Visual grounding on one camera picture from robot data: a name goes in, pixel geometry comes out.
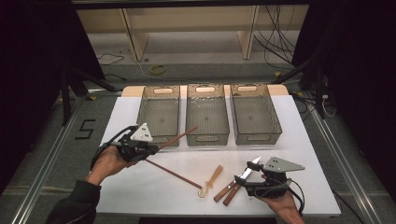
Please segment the white tabletop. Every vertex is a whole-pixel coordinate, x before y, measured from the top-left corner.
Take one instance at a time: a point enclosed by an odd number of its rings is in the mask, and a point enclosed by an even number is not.
[[[166,173],[146,161],[108,177],[102,183],[99,213],[121,213],[151,217],[271,217],[275,214],[266,203],[249,197],[241,188],[228,206],[213,197],[241,174],[247,161],[261,156],[259,163],[271,157],[301,164],[305,170],[287,172],[305,196],[305,216],[338,216],[341,211],[320,167],[295,103],[290,96],[272,96],[283,133],[274,146],[237,146],[233,137],[233,123],[229,98],[226,99],[230,121],[230,136],[226,147],[188,147],[186,138],[178,147],[162,149],[149,159],[204,185],[218,165],[224,167],[205,198],[198,197],[198,188]],[[180,133],[185,132],[186,96],[181,96]],[[136,122],[139,97],[120,97],[113,109],[102,142],[108,141],[123,128]],[[263,181],[261,173],[253,172],[247,181]],[[291,184],[299,195],[301,192]]]

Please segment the person's left hand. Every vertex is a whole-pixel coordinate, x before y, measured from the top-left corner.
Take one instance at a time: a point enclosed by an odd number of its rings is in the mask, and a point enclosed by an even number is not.
[[[137,163],[138,161],[126,162],[117,148],[110,146],[101,153],[86,180],[94,185],[100,185],[106,177],[115,175],[123,168],[129,168]]]

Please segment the gray storage basket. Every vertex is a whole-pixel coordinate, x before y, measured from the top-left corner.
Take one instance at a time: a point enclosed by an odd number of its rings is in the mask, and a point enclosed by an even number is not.
[[[140,103],[137,124],[148,124],[153,141],[162,146],[178,136],[180,87],[145,87]],[[176,141],[171,147],[177,147]]]
[[[191,84],[187,89],[186,130],[189,146],[226,146],[230,126],[224,87],[220,84]]]
[[[231,85],[231,102],[237,145],[276,143],[282,128],[266,84]]]

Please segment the black sleeve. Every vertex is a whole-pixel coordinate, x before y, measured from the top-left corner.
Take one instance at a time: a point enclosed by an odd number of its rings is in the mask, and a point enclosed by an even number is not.
[[[100,186],[78,180],[69,197],[60,200],[47,217],[47,224],[93,223],[99,203]]]

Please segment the black tape mark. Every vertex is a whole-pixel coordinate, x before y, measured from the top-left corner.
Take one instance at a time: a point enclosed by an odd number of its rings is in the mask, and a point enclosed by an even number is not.
[[[85,122],[94,122],[96,119],[84,119],[82,121],[81,127],[79,127],[79,131],[82,132],[89,132],[88,137],[76,137],[75,140],[84,140],[84,139],[90,139],[91,134],[93,133],[93,129],[84,129]]]

